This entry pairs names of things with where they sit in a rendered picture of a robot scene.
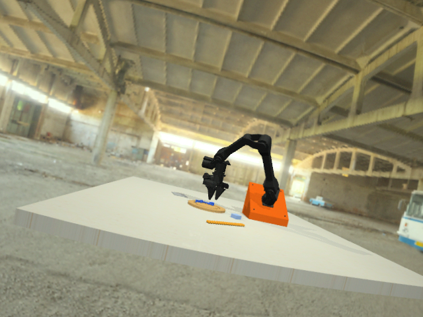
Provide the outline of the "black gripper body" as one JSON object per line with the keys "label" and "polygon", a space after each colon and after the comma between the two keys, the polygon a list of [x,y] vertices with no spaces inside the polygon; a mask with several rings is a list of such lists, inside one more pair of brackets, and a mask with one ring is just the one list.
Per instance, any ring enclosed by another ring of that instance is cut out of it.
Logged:
{"label": "black gripper body", "polygon": [[223,178],[226,176],[225,173],[214,170],[212,174],[213,174],[213,181],[205,179],[203,181],[204,185],[212,187],[212,188],[217,186],[218,188],[229,189],[229,184],[226,184],[223,182]]}

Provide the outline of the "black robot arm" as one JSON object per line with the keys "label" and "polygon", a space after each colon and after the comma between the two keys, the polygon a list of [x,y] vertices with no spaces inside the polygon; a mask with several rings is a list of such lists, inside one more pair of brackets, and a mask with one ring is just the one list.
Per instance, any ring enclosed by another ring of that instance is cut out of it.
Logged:
{"label": "black robot arm", "polygon": [[245,145],[248,145],[253,149],[258,149],[258,152],[262,155],[265,174],[265,180],[262,185],[265,191],[265,194],[261,197],[262,205],[274,208],[274,204],[278,200],[280,188],[277,179],[274,177],[274,170],[272,166],[272,158],[270,154],[272,145],[271,136],[267,134],[246,133],[230,146],[218,150],[213,158],[205,156],[202,162],[202,167],[211,170],[215,169],[218,172],[225,173],[226,166],[231,165],[228,160],[225,160],[229,155]]}

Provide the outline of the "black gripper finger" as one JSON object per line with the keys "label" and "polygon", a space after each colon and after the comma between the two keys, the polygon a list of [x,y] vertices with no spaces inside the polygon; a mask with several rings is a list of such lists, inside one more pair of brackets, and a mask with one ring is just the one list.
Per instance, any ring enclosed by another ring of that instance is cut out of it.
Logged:
{"label": "black gripper finger", "polygon": [[[205,185],[206,186],[206,185]],[[211,200],[217,188],[206,186],[208,189],[208,199]]]}
{"label": "black gripper finger", "polygon": [[220,195],[226,190],[226,189],[222,189],[222,188],[218,188],[218,187],[215,187],[215,188],[217,188],[216,189],[216,193],[215,193],[215,200],[217,200],[219,197],[220,197]]}

